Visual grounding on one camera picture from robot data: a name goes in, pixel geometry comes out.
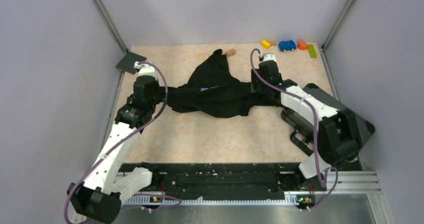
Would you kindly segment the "black printed t-shirt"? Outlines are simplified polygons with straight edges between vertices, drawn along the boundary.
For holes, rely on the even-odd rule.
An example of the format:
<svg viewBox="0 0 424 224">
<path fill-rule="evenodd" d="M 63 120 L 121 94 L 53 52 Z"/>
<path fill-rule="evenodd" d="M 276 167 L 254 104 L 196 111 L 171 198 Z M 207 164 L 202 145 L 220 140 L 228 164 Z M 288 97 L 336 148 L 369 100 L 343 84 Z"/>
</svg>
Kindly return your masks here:
<svg viewBox="0 0 424 224">
<path fill-rule="evenodd" d="M 178 113 L 201 111 L 216 118 L 248 116 L 254 106 L 281 105 L 265 95 L 251 92 L 250 82 L 241 82 L 229 71 L 226 55 L 215 50 L 191 74 L 187 83 L 175 88 L 160 88 L 162 100 Z"/>
</svg>

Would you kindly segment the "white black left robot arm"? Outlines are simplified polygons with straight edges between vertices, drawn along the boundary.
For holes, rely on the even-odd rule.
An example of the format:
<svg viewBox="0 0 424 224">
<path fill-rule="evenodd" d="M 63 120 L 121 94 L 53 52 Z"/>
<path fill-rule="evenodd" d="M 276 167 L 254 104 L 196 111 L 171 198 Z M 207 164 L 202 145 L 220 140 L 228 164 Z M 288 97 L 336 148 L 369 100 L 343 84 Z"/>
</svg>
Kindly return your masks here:
<svg viewBox="0 0 424 224">
<path fill-rule="evenodd" d="M 136 167 L 123 179 L 116 180 L 124 158 L 143 130 L 163 113 L 168 86 L 160 95 L 158 78 L 166 79 L 153 62 L 135 62 L 138 72 L 134 91 L 116 114 L 109 137 L 89 170 L 76 183 L 69 185 L 64 206 L 64 220 L 71 223 L 69 207 L 85 217 L 83 223 L 94 219 L 112 223 L 125 202 L 140 189 L 155 190 L 160 177 L 145 167 Z"/>
</svg>

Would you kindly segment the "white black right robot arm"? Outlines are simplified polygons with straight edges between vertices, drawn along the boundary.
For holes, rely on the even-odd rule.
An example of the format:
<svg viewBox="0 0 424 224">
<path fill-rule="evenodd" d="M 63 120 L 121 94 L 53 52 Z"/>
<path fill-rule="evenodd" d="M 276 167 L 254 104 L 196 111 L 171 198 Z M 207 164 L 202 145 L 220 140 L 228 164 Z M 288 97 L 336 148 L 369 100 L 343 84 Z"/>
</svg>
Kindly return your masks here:
<svg viewBox="0 0 424 224">
<path fill-rule="evenodd" d="M 298 165 L 293 183 L 300 190 L 308 189 L 317 177 L 325 186 L 322 172 L 337 163 L 354 157 L 362 147 L 355 114 L 337 109 L 305 92 L 278 71 L 274 54 L 258 52 L 258 68 L 252 68 L 251 89 L 265 95 L 272 103 L 293 110 L 312 125 L 313 154 Z"/>
</svg>

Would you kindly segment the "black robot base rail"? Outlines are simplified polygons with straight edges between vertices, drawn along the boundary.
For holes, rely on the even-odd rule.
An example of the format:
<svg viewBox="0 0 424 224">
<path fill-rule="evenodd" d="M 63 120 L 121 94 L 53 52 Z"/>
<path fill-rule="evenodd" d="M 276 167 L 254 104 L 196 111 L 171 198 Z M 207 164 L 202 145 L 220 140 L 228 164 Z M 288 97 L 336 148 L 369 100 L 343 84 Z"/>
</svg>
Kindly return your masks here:
<svg viewBox="0 0 424 224">
<path fill-rule="evenodd" d="M 289 191 L 324 191 L 317 177 L 306 179 L 298 163 L 127 163 L 118 173 L 137 167 L 152 171 L 142 192 L 157 191 L 181 200 L 277 200 Z"/>
</svg>

